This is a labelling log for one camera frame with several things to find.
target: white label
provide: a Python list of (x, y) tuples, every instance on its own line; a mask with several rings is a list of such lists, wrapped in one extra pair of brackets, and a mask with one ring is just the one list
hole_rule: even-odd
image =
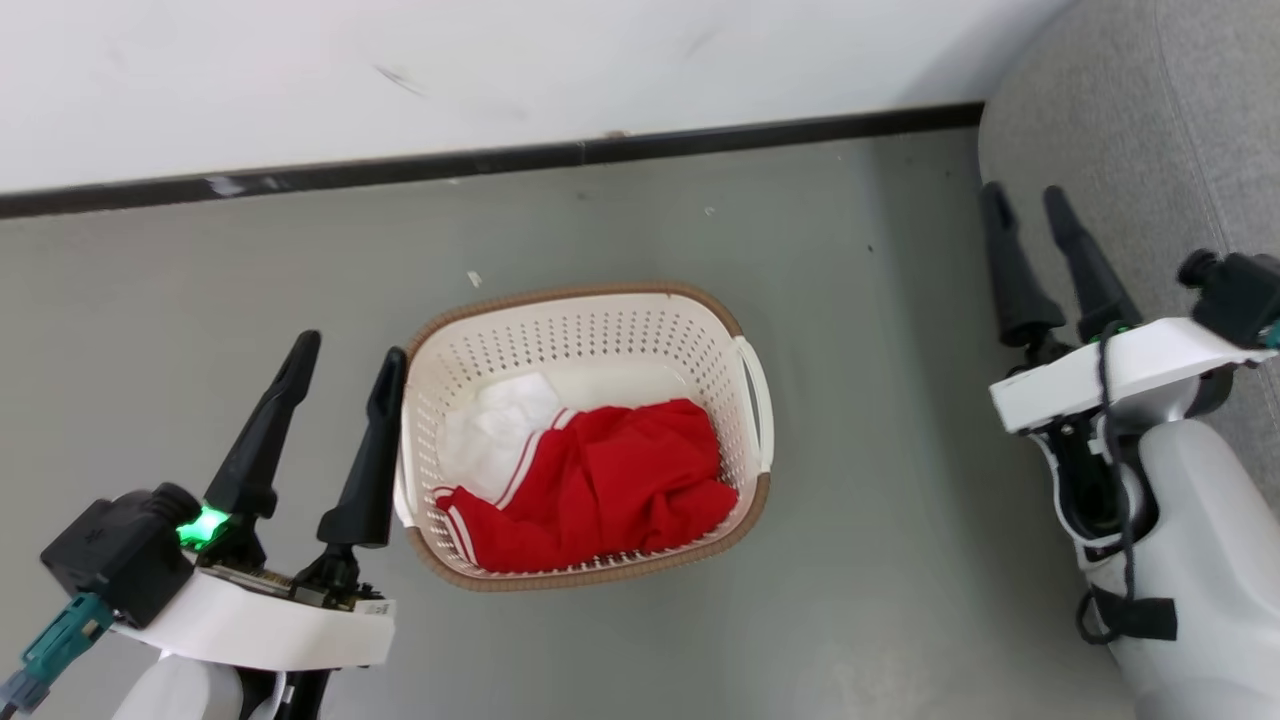
[(388, 618), (396, 616), (396, 601), (394, 600), (361, 600), (356, 603), (356, 607), (351, 609), (356, 615), (387, 615)]

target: cable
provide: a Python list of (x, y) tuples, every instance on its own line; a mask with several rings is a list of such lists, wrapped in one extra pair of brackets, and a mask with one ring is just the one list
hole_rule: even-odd
[(1080, 603), (1075, 607), (1075, 629), (1080, 633), (1080, 638), (1089, 644), (1108, 644), (1123, 634), (1115, 625), (1123, 623), (1137, 594), (1134, 589), (1133, 519), (1129, 518), (1129, 493), (1124, 489), (1124, 478), (1120, 471), (1120, 437), (1116, 434), (1115, 416), (1111, 413), (1111, 380), (1107, 375), (1107, 345), (1123, 329), (1126, 329), (1124, 323), (1112, 320), (1107, 323), (1102, 334), (1098, 336), (1098, 384), (1102, 386), (1102, 442), (1107, 447), (1107, 455), (1111, 456), (1108, 470), (1116, 486), (1116, 510), (1120, 512), (1120, 550), (1124, 553), (1124, 600), (1114, 615), (1114, 624), (1107, 626), (1107, 632), (1094, 633), (1084, 625), (1084, 616), (1089, 611), (1089, 602), (1096, 602), (1096, 598), (1093, 597), (1092, 587), (1084, 591), (1084, 597), (1080, 598)]
[[(22, 652), (22, 669), (0, 684), (0, 702), (31, 715), (49, 697), (54, 680), (93, 647), (115, 621), (111, 609), (93, 593), (79, 593), (36, 642)], [(0, 720), (6, 716), (0, 711)]]

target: green led light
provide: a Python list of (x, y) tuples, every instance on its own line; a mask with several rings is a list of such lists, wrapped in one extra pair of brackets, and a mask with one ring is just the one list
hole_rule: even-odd
[(178, 542), (180, 542), (182, 547), (187, 550), (200, 552), (206, 544), (209, 544), (209, 541), (214, 539), (214, 533), (218, 532), (218, 528), (221, 527), (228, 518), (230, 518), (230, 515), (223, 512), (221, 510), (214, 510), (206, 505), (205, 509), (201, 510), (200, 518), (196, 518), (196, 520), (191, 524), (178, 528)]

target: gray couch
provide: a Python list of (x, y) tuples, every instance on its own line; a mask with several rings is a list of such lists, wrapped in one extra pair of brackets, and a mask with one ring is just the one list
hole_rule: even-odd
[[(1280, 255), (1280, 0), (1082, 0), (988, 102), (979, 155), (1044, 288), (1074, 295), (1039, 193), (1066, 188), (1143, 314), (1187, 315), (1194, 249)], [(1210, 423), (1280, 511), (1280, 363)]]

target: red cloth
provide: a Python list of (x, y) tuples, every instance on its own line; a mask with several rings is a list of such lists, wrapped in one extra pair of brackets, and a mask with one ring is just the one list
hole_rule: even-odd
[(669, 550), (714, 529), (737, 502), (717, 480), (719, 461), (707, 413), (687, 400), (602, 407), (541, 434), (504, 509), (461, 487), (436, 505), (467, 536), (463, 553), (476, 565), (557, 570), (598, 555)]

